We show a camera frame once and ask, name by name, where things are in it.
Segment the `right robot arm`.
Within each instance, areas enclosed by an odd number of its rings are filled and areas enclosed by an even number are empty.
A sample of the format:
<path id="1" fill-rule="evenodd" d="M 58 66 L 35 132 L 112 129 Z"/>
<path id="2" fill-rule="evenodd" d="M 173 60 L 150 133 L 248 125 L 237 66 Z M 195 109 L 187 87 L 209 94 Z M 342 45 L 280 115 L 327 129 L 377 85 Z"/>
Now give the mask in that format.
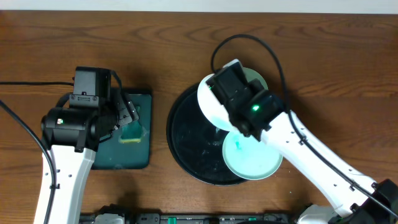
<path id="1" fill-rule="evenodd" d="M 220 101 L 233 126 L 276 149 L 329 201 L 309 206 L 297 223 L 397 222 L 397 185 L 376 183 L 338 157 L 259 80 L 228 81 Z"/>

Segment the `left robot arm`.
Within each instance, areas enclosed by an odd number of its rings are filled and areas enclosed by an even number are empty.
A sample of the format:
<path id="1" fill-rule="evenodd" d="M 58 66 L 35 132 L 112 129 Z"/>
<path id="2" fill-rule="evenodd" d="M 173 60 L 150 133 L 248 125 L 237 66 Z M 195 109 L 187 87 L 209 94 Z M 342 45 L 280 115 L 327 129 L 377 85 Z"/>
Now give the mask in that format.
<path id="1" fill-rule="evenodd" d="M 83 194 L 90 169 L 141 169 L 149 161 L 150 116 L 142 115 L 116 130 L 114 136 L 99 145 L 99 152 L 71 146 L 52 146 L 49 150 L 56 171 L 57 187 L 49 223 L 78 223 Z"/>

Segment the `white plate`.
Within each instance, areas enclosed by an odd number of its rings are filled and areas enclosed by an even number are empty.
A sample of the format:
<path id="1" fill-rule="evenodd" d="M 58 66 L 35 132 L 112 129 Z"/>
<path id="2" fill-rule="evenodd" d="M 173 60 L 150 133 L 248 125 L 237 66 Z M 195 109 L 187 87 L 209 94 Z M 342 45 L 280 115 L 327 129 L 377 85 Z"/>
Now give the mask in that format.
<path id="1" fill-rule="evenodd" d="M 198 86 L 197 100 L 201 112 L 213 126 L 224 131 L 238 132 L 238 129 L 231 124 L 229 114 L 224 107 L 224 104 L 222 105 L 219 103 L 215 95 L 209 89 L 209 86 L 206 84 L 206 81 L 214 74 L 215 73 L 207 75 Z"/>

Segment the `green scouring sponge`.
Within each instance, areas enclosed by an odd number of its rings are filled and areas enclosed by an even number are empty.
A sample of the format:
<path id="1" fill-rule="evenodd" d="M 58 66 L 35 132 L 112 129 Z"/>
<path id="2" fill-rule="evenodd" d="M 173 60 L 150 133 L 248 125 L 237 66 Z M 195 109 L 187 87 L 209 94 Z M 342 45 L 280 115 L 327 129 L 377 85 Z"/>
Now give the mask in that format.
<path id="1" fill-rule="evenodd" d="M 146 143 L 149 141 L 149 117 L 141 105 L 136 106 L 139 119 L 123 126 L 119 137 L 121 144 Z"/>

